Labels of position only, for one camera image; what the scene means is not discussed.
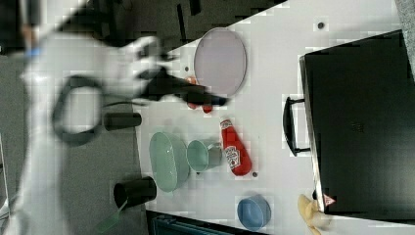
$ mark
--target ketchup bottle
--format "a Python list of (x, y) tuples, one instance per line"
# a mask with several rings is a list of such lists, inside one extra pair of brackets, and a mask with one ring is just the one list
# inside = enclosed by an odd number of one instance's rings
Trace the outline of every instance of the ketchup bottle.
[(246, 175), (251, 171), (253, 164), (244, 144), (239, 139), (229, 118), (220, 122), (223, 139), (223, 152), (235, 175)]

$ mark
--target black cylinder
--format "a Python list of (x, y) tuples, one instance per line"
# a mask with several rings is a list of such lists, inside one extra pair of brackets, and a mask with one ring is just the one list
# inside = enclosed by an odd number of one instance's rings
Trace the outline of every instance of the black cylinder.
[(104, 115), (104, 126), (108, 131), (138, 126), (141, 121), (141, 115), (138, 113), (107, 113)]
[(118, 183), (114, 187), (114, 200), (116, 206), (120, 208), (125, 201), (127, 201), (124, 210), (153, 201), (156, 196), (157, 186), (150, 176)]

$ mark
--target white table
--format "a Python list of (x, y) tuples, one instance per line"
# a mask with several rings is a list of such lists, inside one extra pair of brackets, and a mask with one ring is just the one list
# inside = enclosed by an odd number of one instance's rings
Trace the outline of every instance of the white table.
[[(317, 24), (326, 26), (318, 29)], [(310, 197), (314, 190), (313, 169), (308, 153), (295, 158), (282, 129), (282, 114), (287, 96), (302, 97), (300, 56), (327, 47), (400, 29), (393, 0), (289, 0), (242, 22), (229, 26), (242, 38), (248, 56), (246, 82), (227, 107), (205, 115), (190, 110), (175, 98), (135, 108), (143, 117), (137, 128), (140, 165), (143, 175), (153, 175), (149, 143), (157, 131), (179, 135), (186, 144), (199, 138), (220, 139), (219, 118), (233, 118), (249, 149), (253, 171), (235, 177), (226, 161), (197, 175), (192, 171), (186, 184), (157, 198), (146, 209), (206, 222), (242, 228), (236, 215), (239, 201), (262, 194), (272, 210), (271, 221), (259, 232), (267, 234), (309, 234), (299, 215), (299, 194)], [(180, 60), (168, 64), (173, 75), (194, 74), (193, 59), (198, 41), (172, 52)], [(305, 111), (295, 111), (299, 147), (308, 146)], [(380, 221), (334, 217), (331, 230), (323, 234), (408, 234), (415, 227)]]

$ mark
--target warning sticker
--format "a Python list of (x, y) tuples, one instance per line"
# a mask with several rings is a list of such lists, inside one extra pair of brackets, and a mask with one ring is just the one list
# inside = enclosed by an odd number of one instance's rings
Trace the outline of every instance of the warning sticker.
[(336, 202), (336, 200), (330, 198), (329, 196), (323, 194), (324, 196), (324, 204), (326, 205), (326, 207), (329, 207), (330, 205), (334, 204)]

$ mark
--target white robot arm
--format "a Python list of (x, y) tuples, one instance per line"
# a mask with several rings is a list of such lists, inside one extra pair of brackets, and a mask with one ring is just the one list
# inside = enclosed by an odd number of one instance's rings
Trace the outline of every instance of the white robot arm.
[[(200, 105), (226, 103), (203, 86), (168, 75), (160, 66), (161, 46), (155, 37), (113, 48), (86, 36), (53, 32), (36, 49), (38, 55), (22, 75), (30, 97), (29, 141), (6, 235), (71, 234), (60, 195), (62, 170), (67, 149), (99, 133), (103, 96), (158, 101), (171, 94)], [(81, 96), (92, 113), (76, 120)]]

